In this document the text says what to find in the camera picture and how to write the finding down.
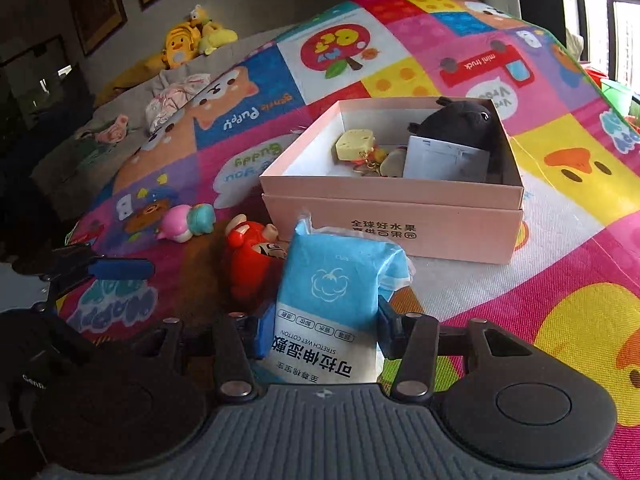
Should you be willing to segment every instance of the blue and white package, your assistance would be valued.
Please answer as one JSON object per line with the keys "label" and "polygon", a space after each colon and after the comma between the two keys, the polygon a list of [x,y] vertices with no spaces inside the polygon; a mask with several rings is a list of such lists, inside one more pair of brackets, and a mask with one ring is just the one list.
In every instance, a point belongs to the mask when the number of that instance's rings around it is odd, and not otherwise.
{"label": "blue and white package", "polygon": [[289,247],[276,304],[273,345],[255,365],[260,380],[372,383],[378,295],[411,283],[399,245],[361,232],[314,230],[302,219]]}

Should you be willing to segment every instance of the play mat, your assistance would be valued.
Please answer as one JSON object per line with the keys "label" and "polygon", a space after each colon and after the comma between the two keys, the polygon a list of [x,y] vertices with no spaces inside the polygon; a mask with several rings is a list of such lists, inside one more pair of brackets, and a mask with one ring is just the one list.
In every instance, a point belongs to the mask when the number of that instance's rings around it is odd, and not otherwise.
{"label": "play mat", "polygon": [[[61,315],[92,340],[168,315],[199,322],[218,293],[220,228],[238,212],[264,219],[258,176],[297,133],[337,100],[442,94],[493,99],[524,222],[508,266],[414,258],[415,296],[449,324],[491,319],[604,386],[618,427],[602,463],[640,479],[640,136],[546,30],[475,0],[351,0],[220,76],[123,165],[71,238],[149,258],[155,276],[89,283]],[[155,240],[166,209],[199,202],[214,205],[213,235]],[[438,373],[442,386],[460,368],[441,358]]]}

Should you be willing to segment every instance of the cardboard box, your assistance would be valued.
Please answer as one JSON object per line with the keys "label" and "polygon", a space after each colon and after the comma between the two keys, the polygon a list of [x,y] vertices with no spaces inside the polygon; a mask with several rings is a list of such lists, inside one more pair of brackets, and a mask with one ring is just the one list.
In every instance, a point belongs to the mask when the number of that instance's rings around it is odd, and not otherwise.
{"label": "cardboard box", "polygon": [[369,230],[414,256],[508,263],[522,222],[524,189],[490,100],[474,99],[491,112],[499,137],[501,167],[489,183],[362,177],[335,155],[335,142],[352,128],[373,130],[382,146],[406,145],[409,122],[421,123],[438,110],[436,99],[338,101],[322,114],[260,177],[281,238],[290,240],[300,214],[309,212],[315,228]]}

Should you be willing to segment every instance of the pink toy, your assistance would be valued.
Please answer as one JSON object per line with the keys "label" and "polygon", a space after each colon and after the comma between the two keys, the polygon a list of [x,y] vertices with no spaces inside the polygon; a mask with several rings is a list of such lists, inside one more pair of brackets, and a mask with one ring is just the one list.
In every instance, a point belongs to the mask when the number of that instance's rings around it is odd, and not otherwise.
{"label": "pink toy", "polygon": [[193,236],[212,232],[215,222],[216,214],[211,204],[177,205],[162,217],[156,238],[184,243]]}

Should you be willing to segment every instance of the red toy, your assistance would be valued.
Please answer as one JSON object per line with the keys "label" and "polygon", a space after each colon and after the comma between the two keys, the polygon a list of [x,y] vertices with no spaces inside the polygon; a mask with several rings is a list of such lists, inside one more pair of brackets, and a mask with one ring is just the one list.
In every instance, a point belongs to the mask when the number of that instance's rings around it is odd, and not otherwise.
{"label": "red toy", "polygon": [[287,256],[276,243],[278,230],[273,224],[263,226],[238,215],[229,222],[225,235],[231,249],[231,295],[243,306],[257,308],[276,290]]}

